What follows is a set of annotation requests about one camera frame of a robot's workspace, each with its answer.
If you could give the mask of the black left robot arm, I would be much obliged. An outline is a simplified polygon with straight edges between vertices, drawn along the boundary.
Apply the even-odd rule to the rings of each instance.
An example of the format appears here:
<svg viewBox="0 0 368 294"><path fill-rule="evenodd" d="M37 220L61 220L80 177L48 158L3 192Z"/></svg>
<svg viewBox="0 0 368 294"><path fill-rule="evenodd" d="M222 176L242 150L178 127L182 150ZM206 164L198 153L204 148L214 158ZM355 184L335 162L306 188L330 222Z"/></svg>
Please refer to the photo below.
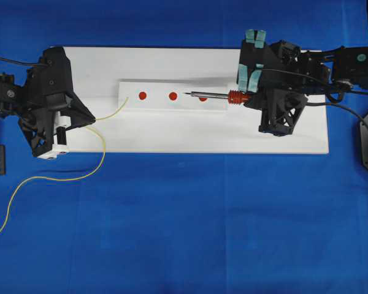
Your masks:
<svg viewBox="0 0 368 294"><path fill-rule="evenodd" d="M29 63L23 86L0 74L0 118L17 116L32 155L53 159L67 153L66 132L95 123L96 118L74 92L71 62L63 47L44 50Z"/></svg>

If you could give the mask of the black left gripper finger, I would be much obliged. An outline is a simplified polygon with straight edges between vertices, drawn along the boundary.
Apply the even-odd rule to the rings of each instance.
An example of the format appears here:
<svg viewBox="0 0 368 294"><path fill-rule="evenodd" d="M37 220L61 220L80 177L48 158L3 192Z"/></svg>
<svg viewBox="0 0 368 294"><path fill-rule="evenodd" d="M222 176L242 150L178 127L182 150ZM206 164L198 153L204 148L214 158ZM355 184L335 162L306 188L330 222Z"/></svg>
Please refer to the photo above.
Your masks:
<svg viewBox="0 0 368 294"><path fill-rule="evenodd" d="M56 159L69 152L66 139L69 117L60 111L32 110L19 118L18 125L34 157Z"/></svg>
<svg viewBox="0 0 368 294"><path fill-rule="evenodd" d="M70 124L66 129L75 129L89 126L96 122L96 118L74 93L59 92L58 94L60 117L69 118Z"/></svg>

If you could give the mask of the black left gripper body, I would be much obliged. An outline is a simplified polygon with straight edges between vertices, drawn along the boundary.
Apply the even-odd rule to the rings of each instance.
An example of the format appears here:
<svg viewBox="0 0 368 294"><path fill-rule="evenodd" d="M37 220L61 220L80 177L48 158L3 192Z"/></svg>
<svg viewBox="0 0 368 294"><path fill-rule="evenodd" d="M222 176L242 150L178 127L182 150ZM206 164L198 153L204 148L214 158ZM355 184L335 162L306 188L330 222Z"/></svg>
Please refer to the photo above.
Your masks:
<svg viewBox="0 0 368 294"><path fill-rule="evenodd" d="M71 62L63 47L43 51L40 64L27 70L23 86L23 120L36 123L49 114L73 115Z"/></svg>

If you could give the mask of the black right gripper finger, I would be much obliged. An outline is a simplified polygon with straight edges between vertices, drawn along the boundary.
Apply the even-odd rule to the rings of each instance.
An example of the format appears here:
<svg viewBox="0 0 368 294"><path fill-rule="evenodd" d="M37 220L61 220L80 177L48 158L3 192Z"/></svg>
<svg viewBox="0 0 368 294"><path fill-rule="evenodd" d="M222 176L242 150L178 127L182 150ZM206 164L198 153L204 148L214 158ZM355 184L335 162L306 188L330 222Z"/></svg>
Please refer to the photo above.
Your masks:
<svg viewBox="0 0 368 294"><path fill-rule="evenodd" d="M292 135L308 99L304 94L283 89L267 89L261 110L259 131L277 137Z"/></svg>
<svg viewBox="0 0 368 294"><path fill-rule="evenodd" d="M262 90L252 94L243 105L251 109L271 109L274 106L275 95L275 90Z"/></svg>

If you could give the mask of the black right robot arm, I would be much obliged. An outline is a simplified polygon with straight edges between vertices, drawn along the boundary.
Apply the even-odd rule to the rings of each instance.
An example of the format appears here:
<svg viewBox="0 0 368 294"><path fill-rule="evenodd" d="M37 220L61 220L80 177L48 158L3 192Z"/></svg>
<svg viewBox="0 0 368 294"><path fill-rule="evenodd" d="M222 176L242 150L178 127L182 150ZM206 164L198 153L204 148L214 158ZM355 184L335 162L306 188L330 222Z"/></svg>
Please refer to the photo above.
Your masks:
<svg viewBox="0 0 368 294"><path fill-rule="evenodd" d="M293 133L309 96L339 104L354 86L368 95L368 47L302 51L285 40L269 45L265 31L248 29L228 101L261 111L259 131L282 137Z"/></svg>

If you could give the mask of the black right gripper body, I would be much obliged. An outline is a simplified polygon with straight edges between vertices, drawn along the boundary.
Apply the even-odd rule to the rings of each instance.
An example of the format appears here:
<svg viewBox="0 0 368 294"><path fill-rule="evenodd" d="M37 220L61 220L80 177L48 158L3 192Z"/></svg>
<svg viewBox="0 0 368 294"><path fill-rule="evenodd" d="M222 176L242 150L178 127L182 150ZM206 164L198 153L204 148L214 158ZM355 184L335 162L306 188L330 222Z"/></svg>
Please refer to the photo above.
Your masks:
<svg viewBox="0 0 368 294"><path fill-rule="evenodd" d="M237 71L240 92L288 88L293 84L301 47L285 40L266 43L266 31L248 29L242 41Z"/></svg>

